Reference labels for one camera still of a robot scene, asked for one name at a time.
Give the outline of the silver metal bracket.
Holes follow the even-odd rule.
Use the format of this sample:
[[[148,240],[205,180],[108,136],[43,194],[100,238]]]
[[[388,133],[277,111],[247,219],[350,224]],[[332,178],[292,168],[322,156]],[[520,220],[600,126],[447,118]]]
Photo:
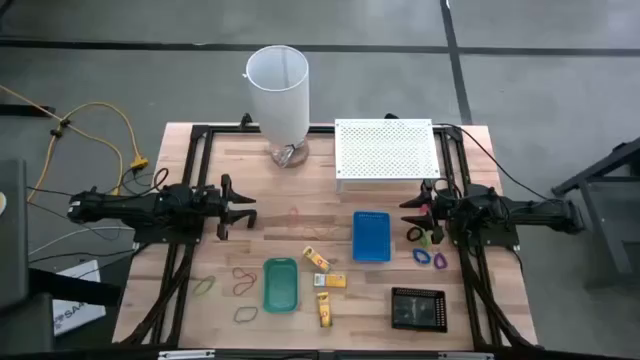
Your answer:
[[[483,352],[464,352],[464,351],[446,351],[439,352],[438,360],[495,360],[492,353]]]
[[[214,359],[216,351],[204,350],[172,350],[158,353],[157,360],[210,360]]]

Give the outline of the white perforated metal shelf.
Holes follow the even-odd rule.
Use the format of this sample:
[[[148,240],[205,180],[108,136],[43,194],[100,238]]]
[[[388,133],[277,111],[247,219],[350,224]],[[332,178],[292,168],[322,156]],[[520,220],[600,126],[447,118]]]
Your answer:
[[[441,177],[430,119],[337,119],[334,143],[338,193],[347,182]]]

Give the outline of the black stand foot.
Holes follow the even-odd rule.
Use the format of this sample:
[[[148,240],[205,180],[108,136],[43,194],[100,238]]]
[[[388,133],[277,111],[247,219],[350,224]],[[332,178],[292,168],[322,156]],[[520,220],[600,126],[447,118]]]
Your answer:
[[[51,117],[55,108],[44,106],[42,110],[29,105],[0,104],[0,116]]]

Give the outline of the dark grey panel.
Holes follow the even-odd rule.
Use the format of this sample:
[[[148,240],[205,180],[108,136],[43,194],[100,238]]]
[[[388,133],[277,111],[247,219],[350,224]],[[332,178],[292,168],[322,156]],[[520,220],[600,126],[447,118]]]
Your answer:
[[[0,311],[28,295],[27,239],[25,162],[0,160]]]

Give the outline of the black aluminium table frame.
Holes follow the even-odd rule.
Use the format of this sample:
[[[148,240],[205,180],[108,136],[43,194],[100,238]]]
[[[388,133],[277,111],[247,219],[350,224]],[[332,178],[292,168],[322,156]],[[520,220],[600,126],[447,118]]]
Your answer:
[[[406,208],[399,205],[419,191],[415,181],[347,182],[336,191],[335,145],[330,134],[309,138],[310,157],[300,167],[281,169],[271,160],[265,139],[235,126],[170,123],[159,151],[158,166],[169,180],[219,181],[229,174],[236,191],[255,199],[258,220],[249,229],[237,223],[227,240],[206,222],[192,249],[191,275],[170,302],[154,331],[157,340],[174,340],[184,348],[322,349],[322,350],[469,350],[473,333],[498,344],[504,336],[481,304],[469,306],[456,247],[439,246],[445,269],[417,263],[407,241]],[[288,228],[288,210],[299,210],[299,225]],[[357,211],[384,212],[391,221],[391,260],[356,262],[352,253],[352,220]],[[339,227],[322,241],[303,237],[305,227]],[[330,264],[321,272],[303,256],[311,246]],[[272,314],[263,309],[263,264],[270,258],[293,258],[298,266],[299,302],[294,312]],[[232,292],[240,267],[257,275],[241,296]],[[343,274],[346,288],[313,286],[313,275]],[[214,275],[213,288],[194,296],[195,285]],[[391,326],[391,289],[409,287],[445,292],[448,332],[410,331]],[[322,328],[316,294],[328,292],[332,326]],[[238,324],[238,307],[255,306],[257,317]]]

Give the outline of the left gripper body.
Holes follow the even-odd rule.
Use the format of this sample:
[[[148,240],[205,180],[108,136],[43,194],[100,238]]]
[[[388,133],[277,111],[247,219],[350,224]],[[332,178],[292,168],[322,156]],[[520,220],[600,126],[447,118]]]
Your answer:
[[[189,214],[189,221],[191,223],[209,217],[220,216],[220,213],[224,209],[224,202],[219,188],[216,188],[214,185],[203,185],[192,187],[191,190],[191,212]]]

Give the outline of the yellow rubber band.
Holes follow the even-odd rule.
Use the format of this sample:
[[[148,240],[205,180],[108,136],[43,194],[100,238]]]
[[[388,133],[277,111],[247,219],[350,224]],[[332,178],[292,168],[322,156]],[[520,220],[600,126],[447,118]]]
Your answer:
[[[322,241],[329,238],[334,232],[338,231],[339,227],[305,227],[303,230],[303,237],[306,239],[316,239]]]

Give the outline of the white lamp with wooden base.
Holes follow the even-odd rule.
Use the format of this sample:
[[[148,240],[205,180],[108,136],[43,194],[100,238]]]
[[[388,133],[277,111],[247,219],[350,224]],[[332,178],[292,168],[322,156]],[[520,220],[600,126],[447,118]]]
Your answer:
[[[253,104],[251,116],[269,144],[273,162],[281,168],[302,165],[308,155],[310,129],[310,67],[305,55],[286,45],[253,53],[244,77]]]

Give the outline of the teal plastic tray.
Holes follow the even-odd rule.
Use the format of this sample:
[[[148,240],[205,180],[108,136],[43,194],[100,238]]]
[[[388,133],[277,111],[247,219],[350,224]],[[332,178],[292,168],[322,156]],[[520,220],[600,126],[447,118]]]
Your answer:
[[[286,314],[297,309],[298,274],[293,258],[270,258],[263,264],[263,309],[266,312]]]

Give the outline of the coloured rubber bands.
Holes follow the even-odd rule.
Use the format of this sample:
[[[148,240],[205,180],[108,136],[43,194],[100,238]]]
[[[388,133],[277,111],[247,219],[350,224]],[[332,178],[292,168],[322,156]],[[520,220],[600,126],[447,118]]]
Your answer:
[[[240,267],[235,267],[232,270],[232,276],[237,281],[232,289],[235,296],[241,296],[246,293],[257,281],[257,275],[254,272],[245,271]]]

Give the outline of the white printed box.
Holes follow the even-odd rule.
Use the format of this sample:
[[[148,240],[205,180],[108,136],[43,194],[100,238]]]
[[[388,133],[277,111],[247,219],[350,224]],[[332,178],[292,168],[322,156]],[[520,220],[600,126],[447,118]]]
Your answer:
[[[91,260],[58,272],[58,275],[80,278],[92,282],[101,282],[98,261]],[[86,302],[57,300],[52,301],[54,336],[60,336],[106,315],[101,305],[89,305]]]

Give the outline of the black mesh tray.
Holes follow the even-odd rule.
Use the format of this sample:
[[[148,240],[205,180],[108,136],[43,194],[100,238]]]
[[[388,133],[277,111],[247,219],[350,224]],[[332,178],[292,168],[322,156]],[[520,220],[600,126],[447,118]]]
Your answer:
[[[391,326],[394,329],[447,333],[445,292],[393,287]]]

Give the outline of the dark metal stand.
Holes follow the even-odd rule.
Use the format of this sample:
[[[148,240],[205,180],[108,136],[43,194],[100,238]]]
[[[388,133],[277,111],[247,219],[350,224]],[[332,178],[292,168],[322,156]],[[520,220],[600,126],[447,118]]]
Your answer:
[[[591,288],[640,288],[640,137],[551,188],[559,197],[577,190],[596,238],[607,246],[615,273]]]

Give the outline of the blue plastic basket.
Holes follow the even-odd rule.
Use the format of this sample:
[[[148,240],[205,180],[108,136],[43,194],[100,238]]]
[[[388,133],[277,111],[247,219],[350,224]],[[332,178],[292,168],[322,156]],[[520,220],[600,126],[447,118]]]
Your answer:
[[[388,213],[357,211],[353,214],[352,253],[356,262],[391,260],[391,221]]]

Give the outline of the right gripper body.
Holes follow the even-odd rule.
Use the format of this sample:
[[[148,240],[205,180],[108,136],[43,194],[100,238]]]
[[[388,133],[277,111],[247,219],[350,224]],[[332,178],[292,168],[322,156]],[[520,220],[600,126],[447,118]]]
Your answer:
[[[431,191],[430,202],[430,214],[433,220],[433,234],[443,235],[444,229],[440,224],[440,221],[448,221],[449,212],[453,209],[453,195],[449,190],[437,190]]]

